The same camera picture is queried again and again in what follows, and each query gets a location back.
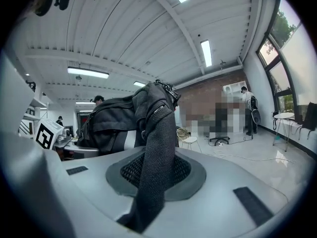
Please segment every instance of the person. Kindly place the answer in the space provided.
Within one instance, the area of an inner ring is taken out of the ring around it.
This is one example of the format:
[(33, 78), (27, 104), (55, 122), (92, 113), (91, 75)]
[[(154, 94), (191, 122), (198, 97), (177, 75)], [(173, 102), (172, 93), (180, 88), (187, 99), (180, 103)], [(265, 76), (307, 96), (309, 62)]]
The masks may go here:
[(102, 102), (104, 102), (105, 99), (103, 98), (103, 96), (101, 95), (97, 95), (95, 98), (94, 98), (94, 101), (96, 103), (96, 106), (98, 106), (99, 104), (101, 104)]
[(255, 122), (252, 119), (252, 108), (251, 108), (251, 98), (255, 97), (253, 93), (249, 92), (248, 89), (243, 86), (241, 87), (241, 93), (243, 93), (242, 95), (242, 101), (246, 103), (247, 108), (246, 108), (246, 120), (248, 123), (248, 132), (247, 135), (251, 136), (251, 132), (252, 132), (252, 127), (253, 127), (253, 132), (254, 134), (257, 134), (257, 125), (255, 124)]
[(58, 123), (59, 125), (63, 126), (63, 123), (61, 122), (63, 120), (63, 118), (61, 116), (58, 117), (58, 120), (56, 121), (56, 123)]

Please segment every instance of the window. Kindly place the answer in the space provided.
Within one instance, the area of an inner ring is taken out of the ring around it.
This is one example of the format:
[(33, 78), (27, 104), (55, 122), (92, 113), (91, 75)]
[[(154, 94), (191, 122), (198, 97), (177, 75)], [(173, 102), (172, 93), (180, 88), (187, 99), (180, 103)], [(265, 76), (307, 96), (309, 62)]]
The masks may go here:
[(285, 69), (281, 62), (279, 62), (276, 66), (274, 66), (269, 71), (269, 73), (270, 73), (270, 76), (272, 77), (272, 80), (275, 86), (274, 94), (291, 88), (288, 82)]
[(273, 47), (272, 43), (268, 39), (266, 39), (266, 41), (262, 45), (260, 53), (266, 65), (270, 64), (278, 55), (276, 49)]
[(278, 110), (281, 113), (294, 112), (293, 96), (291, 94), (278, 97)]
[(299, 23), (300, 20), (293, 8), (286, 0), (281, 0), (275, 22), (270, 31), (279, 48), (284, 46)]
[(277, 0), (278, 7), (264, 35), (257, 54), (270, 82), (275, 111), (291, 112), (298, 117), (298, 106), (288, 64), (281, 51), (294, 34), (300, 20), (286, 0)]
[(300, 24), (281, 49), (296, 90), (299, 115), (305, 119), (309, 102), (317, 103), (317, 56)]

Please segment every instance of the chair base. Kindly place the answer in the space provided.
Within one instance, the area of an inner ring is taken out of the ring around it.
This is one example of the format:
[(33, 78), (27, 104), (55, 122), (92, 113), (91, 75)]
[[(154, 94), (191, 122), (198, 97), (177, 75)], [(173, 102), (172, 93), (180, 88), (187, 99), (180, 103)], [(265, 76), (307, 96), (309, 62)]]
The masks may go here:
[(227, 145), (229, 144), (229, 141), (228, 140), (230, 140), (230, 137), (214, 137), (214, 138), (210, 138), (209, 139), (209, 142), (211, 142), (212, 140), (216, 140), (216, 142), (214, 143), (214, 146), (216, 146), (217, 145), (217, 143), (219, 142), (219, 141), (225, 141), (226, 143), (227, 143)]

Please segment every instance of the tree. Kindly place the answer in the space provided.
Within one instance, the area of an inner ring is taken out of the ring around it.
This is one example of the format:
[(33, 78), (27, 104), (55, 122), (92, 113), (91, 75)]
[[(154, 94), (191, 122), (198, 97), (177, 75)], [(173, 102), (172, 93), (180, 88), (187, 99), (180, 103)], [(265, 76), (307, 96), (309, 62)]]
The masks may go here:
[[(295, 28), (296, 28), (295, 25), (290, 26), (288, 24), (288, 21), (284, 15), (284, 12), (281, 10), (278, 10), (274, 25), (271, 29), (271, 35), (274, 37), (278, 45), (282, 47), (284, 43), (288, 40), (288, 38), (291, 36)], [(268, 50), (266, 51), (266, 53), (269, 55), (274, 47), (272, 46), (271, 42), (268, 39), (265, 41), (264, 45), (268, 47)]]
[(285, 103), (285, 112), (294, 112), (294, 103), (293, 103), (292, 95), (284, 96), (284, 103)]

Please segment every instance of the black rubber pad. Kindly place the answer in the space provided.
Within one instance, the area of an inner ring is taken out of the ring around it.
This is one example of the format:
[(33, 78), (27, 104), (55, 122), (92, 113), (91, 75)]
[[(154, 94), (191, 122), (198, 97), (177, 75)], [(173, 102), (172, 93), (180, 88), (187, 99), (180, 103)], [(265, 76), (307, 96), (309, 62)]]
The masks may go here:
[(234, 189), (233, 192), (236, 194), (257, 226), (264, 224), (273, 217), (271, 211), (248, 187), (237, 188)]
[(73, 168), (73, 169), (67, 169), (67, 173), (71, 176), (73, 174), (79, 173), (79, 172), (83, 172), (85, 170), (88, 170), (88, 168), (86, 168), (85, 166), (80, 166), (77, 168)]

